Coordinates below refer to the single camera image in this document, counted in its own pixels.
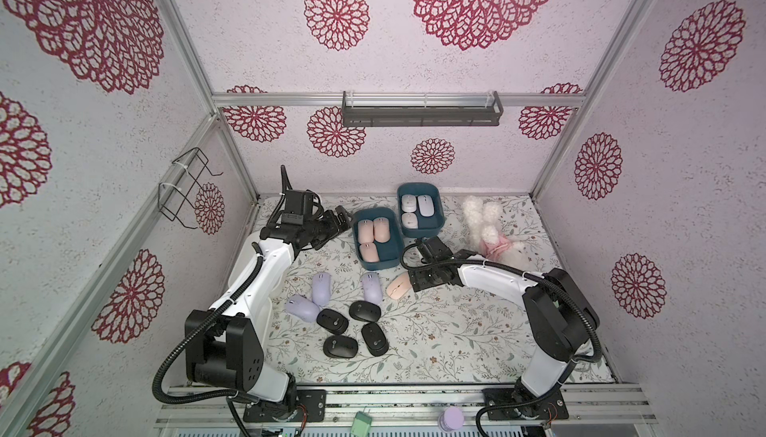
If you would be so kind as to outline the teal storage box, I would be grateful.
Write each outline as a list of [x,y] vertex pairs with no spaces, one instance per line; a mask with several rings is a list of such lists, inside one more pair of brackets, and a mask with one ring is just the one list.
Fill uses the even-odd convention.
[[354,251],[366,271],[377,272],[399,266],[404,240],[392,209],[377,207],[353,214]]
[[430,183],[405,183],[397,190],[399,222],[406,238],[431,238],[446,223],[438,188]]

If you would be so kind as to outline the white mouse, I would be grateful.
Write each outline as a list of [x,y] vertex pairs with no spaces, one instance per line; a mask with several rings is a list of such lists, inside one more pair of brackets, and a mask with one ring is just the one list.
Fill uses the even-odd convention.
[[402,195],[400,204],[403,213],[415,213],[418,210],[418,199],[415,195]]
[[414,212],[406,212],[401,216],[401,223],[405,229],[417,230],[419,228],[418,217]]
[[418,211],[424,218],[430,218],[435,215],[435,204],[430,195],[419,195],[418,199]]

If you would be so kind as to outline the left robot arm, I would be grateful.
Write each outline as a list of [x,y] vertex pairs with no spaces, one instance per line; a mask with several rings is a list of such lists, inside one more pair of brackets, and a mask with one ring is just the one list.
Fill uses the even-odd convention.
[[[295,190],[281,172],[279,201],[267,223],[241,247],[229,288],[206,309],[195,309],[185,321],[185,336],[160,365],[152,382],[153,397],[181,405],[223,397],[261,404],[286,418],[297,409],[294,377],[267,363],[261,337],[273,312],[270,296],[303,251],[320,250],[351,228],[341,206],[326,209],[317,193]],[[187,378],[209,385],[209,391],[173,396],[163,387],[174,362],[185,359]]]

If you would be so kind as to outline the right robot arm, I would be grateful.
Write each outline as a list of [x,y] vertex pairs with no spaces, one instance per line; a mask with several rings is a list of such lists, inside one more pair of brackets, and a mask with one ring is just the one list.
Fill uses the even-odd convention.
[[399,262],[416,293],[439,285],[470,287],[506,299],[527,315],[536,345],[532,360],[510,393],[477,412],[482,436],[482,419],[491,413],[553,421],[564,407],[562,387],[578,364],[604,355],[596,333],[600,318],[562,269],[523,271],[469,250],[454,253],[438,237],[406,246]]

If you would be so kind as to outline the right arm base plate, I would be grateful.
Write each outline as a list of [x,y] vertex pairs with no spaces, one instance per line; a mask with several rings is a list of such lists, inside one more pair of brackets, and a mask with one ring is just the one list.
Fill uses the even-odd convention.
[[566,420],[570,413],[561,388],[556,386],[540,397],[525,389],[486,388],[482,391],[490,421]]

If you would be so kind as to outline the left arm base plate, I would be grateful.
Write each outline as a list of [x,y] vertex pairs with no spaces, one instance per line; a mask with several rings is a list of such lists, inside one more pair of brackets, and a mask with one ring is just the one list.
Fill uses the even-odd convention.
[[245,409],[245,423],[317,423],[325,419],[327,391],[297,388],[281,402],[261,401]]

